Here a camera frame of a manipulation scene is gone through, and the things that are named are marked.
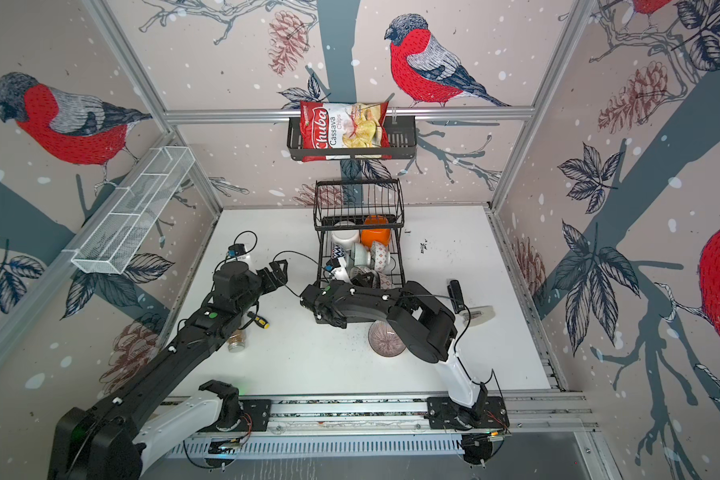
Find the teal concentric pattern bowl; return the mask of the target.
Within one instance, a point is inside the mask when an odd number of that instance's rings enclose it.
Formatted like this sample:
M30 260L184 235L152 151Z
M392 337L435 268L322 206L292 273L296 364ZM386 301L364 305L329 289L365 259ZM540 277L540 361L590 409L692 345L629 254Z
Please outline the teal concentric pattern bowl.
M362 243L355 243L352 247L353 265L356 267L369 267L371 265L370 250Z

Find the purple striped bowl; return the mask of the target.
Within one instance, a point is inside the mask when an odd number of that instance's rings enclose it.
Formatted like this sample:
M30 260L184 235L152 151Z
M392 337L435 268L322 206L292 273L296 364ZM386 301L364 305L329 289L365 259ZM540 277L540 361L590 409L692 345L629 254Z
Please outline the purple striped bowl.
M402 354L406 346L386 321L375 321L369 328L368 341L372 350L385 358Z

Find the white ceramic bowl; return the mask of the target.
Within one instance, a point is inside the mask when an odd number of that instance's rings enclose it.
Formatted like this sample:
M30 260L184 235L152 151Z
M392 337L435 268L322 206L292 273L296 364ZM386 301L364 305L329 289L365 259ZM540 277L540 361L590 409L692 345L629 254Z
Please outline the white ceramic bowl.
M343 248L351 248L360 241L360 231L357 225L348 220L335 223L330 231L330 236L334 244Z

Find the grey green patterned bowl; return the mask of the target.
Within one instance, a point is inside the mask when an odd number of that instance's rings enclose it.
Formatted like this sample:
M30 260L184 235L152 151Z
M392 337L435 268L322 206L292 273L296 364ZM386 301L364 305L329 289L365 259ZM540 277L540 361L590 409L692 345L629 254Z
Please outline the grey green patterned bowl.
M370 247L371 265L377 272L383 272L389 265L391 254L388 247L379 241L374 241Z

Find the orange plastic bowl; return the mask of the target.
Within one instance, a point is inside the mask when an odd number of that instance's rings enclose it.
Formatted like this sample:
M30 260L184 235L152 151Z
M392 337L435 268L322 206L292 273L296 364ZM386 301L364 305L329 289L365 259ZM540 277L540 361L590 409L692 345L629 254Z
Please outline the orange plastic bowl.
M390 223L385 216L367 216L363 223L363 229L360 231L360 242L368 249L370 249L375 242L388 247L392 231L389 225Z

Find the white brown dotted bowl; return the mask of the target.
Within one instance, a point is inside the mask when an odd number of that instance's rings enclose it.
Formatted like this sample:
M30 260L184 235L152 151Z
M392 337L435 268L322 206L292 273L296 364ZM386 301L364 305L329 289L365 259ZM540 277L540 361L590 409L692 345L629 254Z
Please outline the white brown dotted bowl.
M355 267L350 274L350 282L363 288L379 288L381 286L379 273L366 267Z

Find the orange white patterned bowl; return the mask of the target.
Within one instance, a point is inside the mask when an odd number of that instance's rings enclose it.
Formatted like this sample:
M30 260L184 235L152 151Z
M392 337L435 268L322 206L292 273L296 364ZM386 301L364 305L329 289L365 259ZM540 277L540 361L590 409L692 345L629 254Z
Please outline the orange white patterned bowl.
M330 258L332 260L346 259L346 251L340 244L333 244L331 249Z

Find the blue patterned bowl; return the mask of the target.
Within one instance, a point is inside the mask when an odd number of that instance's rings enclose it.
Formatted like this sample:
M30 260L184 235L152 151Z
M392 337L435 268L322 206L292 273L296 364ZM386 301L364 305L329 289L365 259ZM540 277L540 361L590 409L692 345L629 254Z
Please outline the blue patterned bowl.
M384 273L378 272L378 282L381 289L387 290L394 288L392 280Z

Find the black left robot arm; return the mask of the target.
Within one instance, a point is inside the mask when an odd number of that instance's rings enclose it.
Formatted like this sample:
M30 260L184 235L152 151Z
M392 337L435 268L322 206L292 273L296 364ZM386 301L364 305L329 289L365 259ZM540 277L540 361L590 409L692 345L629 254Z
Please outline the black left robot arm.
M258 271L245 262L219 266L213 288L176 336L114 393L87 410L73 408L57 423L51 479L137 479L157 450L144 426L163 400L238 330L261 296L288 282L288 263Z

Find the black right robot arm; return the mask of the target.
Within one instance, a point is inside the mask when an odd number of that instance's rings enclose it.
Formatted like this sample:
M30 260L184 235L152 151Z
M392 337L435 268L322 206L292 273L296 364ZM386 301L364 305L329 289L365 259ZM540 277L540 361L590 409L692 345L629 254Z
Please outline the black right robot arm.
M415 281L393 289L332 281L324 287L310 284L300 294L301 305L333 327L344 329L356 319L386 322L410 353L435 367L447 394L427 399L431 429L507 435L504 398L490 395L486 382L469 376L457 351L455 315L440 299Z

